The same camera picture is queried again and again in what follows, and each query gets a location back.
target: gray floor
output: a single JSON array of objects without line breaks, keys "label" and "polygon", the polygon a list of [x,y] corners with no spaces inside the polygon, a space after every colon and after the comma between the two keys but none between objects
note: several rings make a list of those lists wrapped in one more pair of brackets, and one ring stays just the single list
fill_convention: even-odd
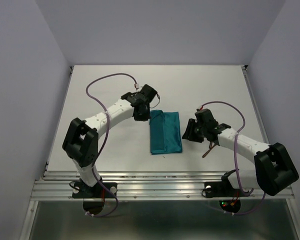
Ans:
[{"label": "gray floor", "polygon": [[[242,201],[242,211],[258,200]],[[294,240],[285,200],[266,200],[257,211],[230,216],[207,201],[122,202],[111,217],[84,215],[81,202],[40,202],[32,240]],[[217,207],[217,201],[210,206]]]}]

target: white wall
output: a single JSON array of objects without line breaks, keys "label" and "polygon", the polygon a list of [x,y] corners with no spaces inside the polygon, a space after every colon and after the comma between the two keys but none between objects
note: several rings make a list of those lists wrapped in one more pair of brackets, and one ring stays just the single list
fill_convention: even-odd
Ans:
[{"label": "white wall", "polygon": [[[300,175],[300,0],[287,0],[248,75],[271,143],[286,145]],[[293,184],[300,210],[300,179]]]},{"label": "white wall", "polygon": [[36,0],[71,64],[248,64],[284,0]]},{"label": "white wall", "polygon": [[0,0],[0,240],[19,239],[69,66],[33,0]]}]

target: white table surface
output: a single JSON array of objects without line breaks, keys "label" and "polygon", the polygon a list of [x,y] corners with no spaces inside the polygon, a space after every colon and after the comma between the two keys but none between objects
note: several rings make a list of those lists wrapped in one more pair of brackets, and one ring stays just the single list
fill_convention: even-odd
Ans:
[{"label": "white table surface", "polygon": [[[48,171],[76,171],[72,160],[62,149],[62,143],[72,119],[85,119],[102,111],[86,95],[86,86],[93,80],[113,74],[134,76],[140,86],[148,84],[158,91],[161,102],[156,109],[179,112],[181,135],[188,119],[195,118],[196,108],[209,101],[225,101],[239,108],[246,118],[242,134],[262,141],[262,133],[248,92],[241,66],[213,65],[76,65],[70,80],[60,122],[49,158]],[[107,107],[126,92],[133,92],[134,84],[127,76],[103,79],[90,88],[90,93]],[[242,125],[239,114],[222,104],[207,106],[219,123],[235,129]],[[119,123],[109,133],[107,144],[97,160],[98,171],[120,172],[191,172],[229,171],[234,169],[233,151],[215,147],[206,158],[203,153],[209,143],[182,140],[183,153],[151,155],[148,122],[133,118]],[[254,169],[244,157],[238,157],[241,170]]]}]

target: teal cloth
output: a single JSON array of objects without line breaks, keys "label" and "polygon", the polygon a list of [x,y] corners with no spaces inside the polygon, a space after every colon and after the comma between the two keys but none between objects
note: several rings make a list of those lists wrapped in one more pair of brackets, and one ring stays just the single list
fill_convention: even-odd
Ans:
[{"label": "teal cloth", "polygon": [[150,112],[150,152],[152,155],[182,153],[178,112]]}]

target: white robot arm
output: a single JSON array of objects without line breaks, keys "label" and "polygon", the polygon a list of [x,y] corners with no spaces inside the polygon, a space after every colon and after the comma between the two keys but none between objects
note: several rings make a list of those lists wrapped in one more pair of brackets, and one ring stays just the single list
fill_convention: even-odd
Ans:
[{"label": "white robot arm", "polygon": [[[183,139],[199,143],[207,139],[234,151],[236,130],[225,123],[219,124],[209,109],[198,109],[195,117],[189,119]],[[280,143],[270,145],[238,134],[236,152],[255,165],[255,170],[239,171],[244,189],[262,189],[274,196],[299,179],[286,148]],[[240,188],[235,170],[227,172],[219,182],[205,182],[205,186],[211,187],[205,194],[207,198],[231,197]]]},{"label": "white robot arm", "polygon": [[147,121],[150,118],[150,102],[157,95],[157,91],[149,85],[144,85],[140,91],[123,95],[106,112],[98,113],[92,117],[80,120],[75,118],[70,123],[62,148],[73,160],[80,179],[89,187],[96,185],[101,179],[97,169],[98,140],[107,131],[107,114],[109,128],[118,123],[134,118],[135,121]]}]

